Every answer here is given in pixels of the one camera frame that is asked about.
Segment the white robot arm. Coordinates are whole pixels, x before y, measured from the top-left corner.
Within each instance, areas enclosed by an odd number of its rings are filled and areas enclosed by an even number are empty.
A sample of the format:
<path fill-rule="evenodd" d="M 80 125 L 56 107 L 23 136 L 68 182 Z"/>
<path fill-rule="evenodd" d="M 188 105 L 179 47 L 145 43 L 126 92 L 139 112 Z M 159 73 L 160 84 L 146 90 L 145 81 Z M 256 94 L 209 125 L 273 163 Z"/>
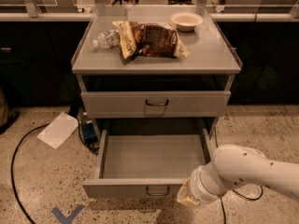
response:
<path fill-rule="evenodd" d="M 247 184 L 299 201 L 299 164 L 267 159 L 255 148 L 220 146 L 208 164 L 192 171 L 178 191 L 177 202 L 186 206 L 210 204 L 228 190 Z"/>

